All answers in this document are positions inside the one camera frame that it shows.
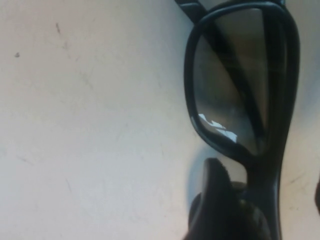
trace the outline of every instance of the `white surface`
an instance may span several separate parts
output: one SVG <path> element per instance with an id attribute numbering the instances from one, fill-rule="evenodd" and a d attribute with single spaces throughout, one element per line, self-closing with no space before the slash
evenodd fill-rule
<path id="1" fill-rule="evenodd" d="M 282 229 L 315 240 L 320 3 L 287 5 L 302 62 Z M 191 28 L 173 0 L 0 0 L 0 239 L 183 237 L 198 170 L 216 156 L 185 105 Z"/>

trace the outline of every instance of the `sunglasses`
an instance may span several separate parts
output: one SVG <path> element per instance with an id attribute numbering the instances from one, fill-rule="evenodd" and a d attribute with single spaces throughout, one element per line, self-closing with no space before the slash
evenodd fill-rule
<path id="1" fill-rule="evenodd" d="M 279 189 L 300 64 L 284 0 L 232 0 L 206 10 L 175 0 L 194 23 L 184 60 L 191 123 L 212 148 L 244 166 L 231 182 L 214 158 L 192 203 L 186 240 L 281 240 Z"/>

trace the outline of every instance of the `dark spot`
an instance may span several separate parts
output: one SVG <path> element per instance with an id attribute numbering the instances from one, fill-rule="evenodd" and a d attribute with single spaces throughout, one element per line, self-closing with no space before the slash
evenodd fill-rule
<path id="1" fill-rule="evenodd" d="M 58 34 L 61 35 L 59 23 L 56 23 L 56 24 L 55 24 L 55 28 L 56 28 L 56 31 L 58 32 Z"/>

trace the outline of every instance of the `nose pad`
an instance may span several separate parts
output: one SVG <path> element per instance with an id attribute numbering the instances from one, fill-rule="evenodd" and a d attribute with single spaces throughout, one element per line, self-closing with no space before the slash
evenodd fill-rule
<path id="1" fill-rule="evenodd" d="M 189 232 L 184 240 L 261 240 L 237 196 L 237 191 L 242 192 L 244 187 L 231 182 L 218 159 L 207 159 L 203 190 L 191 204 Z"/>

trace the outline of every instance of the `tinted lens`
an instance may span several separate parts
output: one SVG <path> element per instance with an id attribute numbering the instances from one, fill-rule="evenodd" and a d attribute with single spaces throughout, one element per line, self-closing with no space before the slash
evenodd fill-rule
<path id="1" fill-rule="evenodd" d="M 210 132 L 258 154 L 268 118 L 268 64 L 263 14 L 243 10 L 209 22 L 195 52 L 198 117 Z"/>

